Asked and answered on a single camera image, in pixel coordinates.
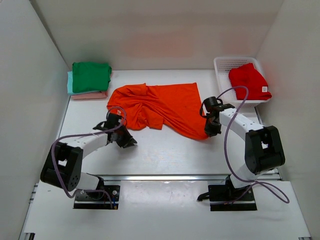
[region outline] white basket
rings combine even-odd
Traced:
[[[253,57],[246,56],[220,56],[216,57],[214,60],[214,70],[215,76],[219,87],[219,93],[231,88],[231,83],[229,80],[229,72],[231,69],[239,68],[242,65],[252,63],[254,68],[264,77],[261,66],[258,61]],[[227,104],[230,103],[235,107],[238,107],[242,100],[237,100],[236,91],[230,90],[221,96],[222,100]],[[260,103],[266,103],[268,100],[247,100],[245,101],[243,107],[253,108]]]

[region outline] orange shirt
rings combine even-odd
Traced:
[[[141,130],[148,126],[161,130],[165,124],[191,139],[208,137],[204,131],[206,120],[199,115],[201,100],[196,83],[125,85],[113,92],[107,108],[114,106],[126,111],[128,129]]]

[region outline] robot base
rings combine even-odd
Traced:
[[[104,190],[110,195],[112,201],[114,199],[115,204],[112,203],[112,205],[113,205],[112,210],[117,210],[119,208],[120,186],[119,185],[104,185]],[[100,199],[93,199],[90,196],[88,196],[85,192],[83,194],[78,192],[74,198],[73,208],[74,209],[105,209],[105,210],[110,210],[111,206],[110,206],[110,202],[108,200],[108,197],[106,195],[104,195]]]
[[[256,211],[257,205],[253,190],[249,190],[241,199],[235,201],[232,204],[215,204],[225,201],[232,201],[237,197],[230,197],[229,189],[226,185],[209,185],[210,193],[210,211]]]

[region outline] pink folded cloth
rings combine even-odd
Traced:
[[[71,99],[73,100],[105,99],[106,97],[108,97],[107,91],[96,91],[96,92],[72,95]]]

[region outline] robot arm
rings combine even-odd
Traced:
[[[202,114],[203,105],[208,112],[206,116]],[[210,137],[221,134],[221,125],[228,126],[235,112],[234,106],[223,104],[214,96],[204,100],[200,115],[206,118],[204,127],[206,134]],[[262,173],[285,163],[285,155],[276,127],[265,127],[237,114],[230,129],[245,141],[245,163],[235,171],[241,179],[256,180]],[[250,185],[248,182],[240,181],[233,174],[227,180],[231,181],[231,187],[234,189]]]
[[[120,124],[121,120],[121,116],[109,113],[106,121],[100,122],[93,128],[96,131],[92,132],[92,135],[76,138],[69,143],[58,142],[56,144],[54,149],[55,160],[63,183],[69,192],[74,189],[99,190],[104,186],[102,178],[81,172],[82,161],[87,155],[112,142],[116,142],[121,148],[128,148],[137,143],[124,125],[113,132],[95,134],[113,129]],[[61,188],[54,169],[51,150],[44,163],[40,179],[45,183]],[[87,194],[91,197],[101,195],[99,192]]]

